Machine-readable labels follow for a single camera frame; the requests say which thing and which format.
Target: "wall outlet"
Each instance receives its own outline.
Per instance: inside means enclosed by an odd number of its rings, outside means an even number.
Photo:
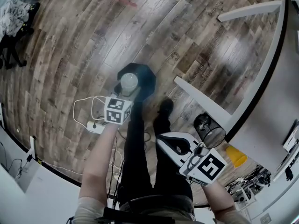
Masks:
[[[270,223],[272,221],[269,213],[267,213],[266,215],[264,215],[263,217],[261,217],[260,220],[261,220],[261,224],[268,224],[268,223]]]
[[[94,123],[94,121],[89,121],[87,123],[87,129],[91,132],[102,134],[105,126]]]

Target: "wooden floor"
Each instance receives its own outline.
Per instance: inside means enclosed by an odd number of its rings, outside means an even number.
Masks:
[[[144,108],[146,130],[152,134],[146,152],[154,182],[152,121],[164,97],[175,104],[171,129],[199,139],[192,123],[203,111],[174,84],[174,77],[181,76],[233,113],[263,64],[278,14],[224,23],[216,17],[265,1],[270,0],[41,0],[35,32],[20,49],[27,67],[0,71],[7,128],[26,147],[29,136],[36,136],[40,159],[82,173],[98,135],[74,122],[74,101],[109,94],[121,68],[130,62],[147,64],[157,76],[156,92]],[[91,101],[78,103],[75,117],[86,124],[92,120],[90,107]],[[94,115],[101,112],[97,104]],[[126,135],[126,126],[121,132]],[[123,153],[124,139],[117,137]],[[218,151],[229,161],[226,147],[223,143]],[[120,161],[117,153],[117,166]],[[230,163],[220,182],[246,175],[255,166],[252,160],[237,169]],[[205,203],[201,187],[194,183],[192,189],[194,202]]]

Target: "desk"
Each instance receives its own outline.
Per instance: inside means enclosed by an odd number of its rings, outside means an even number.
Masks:
[[[239,8],[218,17],[227,21],[277,9],[278,24],[267,57],[233,115],[181,78],[175,79],[224,128],[230,145],[273,174],[288,155],[283,143],[299,119],[298,14],[291,0],[283,0]]]

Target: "white cable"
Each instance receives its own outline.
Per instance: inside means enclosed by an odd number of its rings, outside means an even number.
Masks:
[[[94,118],[94,117],[93,117],[93,102],[94,102],[94,99],[97,99],[97,100],[99,100],[100,102],[102,102],[103,104],[105,104],[105,102],[104,102],[104,101],[102,101],[101,99],[99,99],[98,97],[103,97],[103,98],[106,98],[105,96],[101,96],[101,95],[97,95],[97,96],[94,96],[94,97],[93,97],[93,101],[92,101],[92,109],[91,109],[91,114],[92,114],[92,118],[93,118],[94,120],[101,120],[101,119],[105,119],[105,118],[96,119],[96,118]]]
[[[119,155],[121,156],[121,164],[122,164],[122,155],[121,155],[120,151],[116,150],[116,152],[118,152]],[[119,171],[121,170],[121,167],[118,167],[116,165],[113,165],[113,167],[117,168]]]
[[[63,167],[59,167],[59,166],[56,166],[56,165],[54,165],[54,164],[49,164],[49,163],[47,163],[47,162],[45,162],[45,161],[42,161],[43,163],[45,163],[45,164],[47,164],[47,165],[49,165],[49,166],[53,166],[53,167],[56,167],[56,168],[62,168],[62,169],[64,169],[64,170],[66,170],[66,171],[69,171],[69,172],[72,172],[72,173],[75,173],[75,174],[78,174],[78,175],[83,175],[83,174],[80,174],[80,173],[76,173],[76,172],[74,172],[74,171],[71,171],[71,170],[69,170],[69,169],[66,169],[66,168],[63,168]]]
[[[74,102],[74,107],[73,107],[73,119],[74,119],[74,121],[75,121],[76,123],[82,125],[85,129],[87,129],[89,132],[92,132],[92,133],[96,133],[96,132],[89,130],[84,124],[80,123],[79,121],[77,121],[77,120],[75,119],[75,104],[76,104],[78,101],[84,101],[84,100],[91,99],[91,98],[93,98],[93,101],[94,101],[94,99],[96,98],[97,100],[101,101],[102,103],[105,103],[104,101],[100,100],[100,99],[97,98],[97,97],[103,97],[103,98],[106,98],[105,96],[90,96],[90,97],[87,97],[87,98],[85,98],[85,99],[78,99],[78,100],[76,100],[76,101]],[[92,115],[92,118],[93,118],[93,101],[92,101],[92,109],[91,109],[91,115]]]

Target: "black shoe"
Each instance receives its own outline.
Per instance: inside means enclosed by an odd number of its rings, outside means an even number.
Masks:
[[[173,101],[169,98],[160,104],[159,115],[166,115],[168,118],[173,111]]]

